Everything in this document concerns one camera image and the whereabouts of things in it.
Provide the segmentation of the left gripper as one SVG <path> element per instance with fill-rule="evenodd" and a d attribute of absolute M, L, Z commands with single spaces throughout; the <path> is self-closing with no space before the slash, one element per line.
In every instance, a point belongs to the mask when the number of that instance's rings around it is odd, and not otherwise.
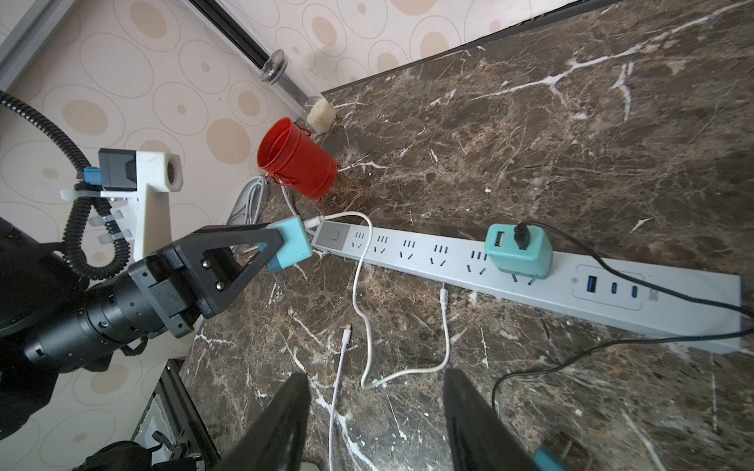
<path fill-rule="evenodd" d="M 226 311 L 283 244 L 267 225 L 203 227 L 66 303 L 25 335 L 23 354 L 60 374 L 105 371 L 115 351 L 139 355 Z"/>

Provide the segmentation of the teal charger with black cable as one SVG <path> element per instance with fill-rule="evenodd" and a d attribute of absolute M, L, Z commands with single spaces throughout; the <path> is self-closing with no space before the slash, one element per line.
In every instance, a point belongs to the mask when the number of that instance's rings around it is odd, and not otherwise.
<path fill-rule="evenodd" d="M 501 272 L 532 279 L 549 276 L 554 253 L 545 231 L 524 223 L 492 225 L 487 232 L 484 251 Z"/>

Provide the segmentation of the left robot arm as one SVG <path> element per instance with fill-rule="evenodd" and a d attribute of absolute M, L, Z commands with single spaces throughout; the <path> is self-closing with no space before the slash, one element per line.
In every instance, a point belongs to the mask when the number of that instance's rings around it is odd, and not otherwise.
<path fill-rule="evenodd" d="M 1 225 L 1 434 L 10 437 L 49 404 L 60 375 L 103 372 L 112 355 L 141 354 L 164 333 L 184 337 L 200 317 L 225 311 L 283 247 L 268 225 L 208 226 L 132 262 L 114 243 L 106 266 L 82 250 L 90 213 L 117 236 L 98 186 L 76 185 L 64 237 L 39 243 Z"/>

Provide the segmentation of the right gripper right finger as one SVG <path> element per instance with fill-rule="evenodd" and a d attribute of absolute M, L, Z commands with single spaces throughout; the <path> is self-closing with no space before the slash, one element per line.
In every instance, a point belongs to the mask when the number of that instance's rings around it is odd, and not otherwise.
<path fill-rule="evenodd" d="M 443 401 L 455 470 L 536 469 L 531 456 L 463 371 L 446 371 Z"/>

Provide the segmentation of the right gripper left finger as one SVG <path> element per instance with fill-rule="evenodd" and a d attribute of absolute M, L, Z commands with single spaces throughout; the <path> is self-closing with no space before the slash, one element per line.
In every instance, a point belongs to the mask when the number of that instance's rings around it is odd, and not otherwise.
<path fill-rule="evenodd" d="M 300 470 L 310 402 L 307 375 L 292 374 L 216 470 Z"/>

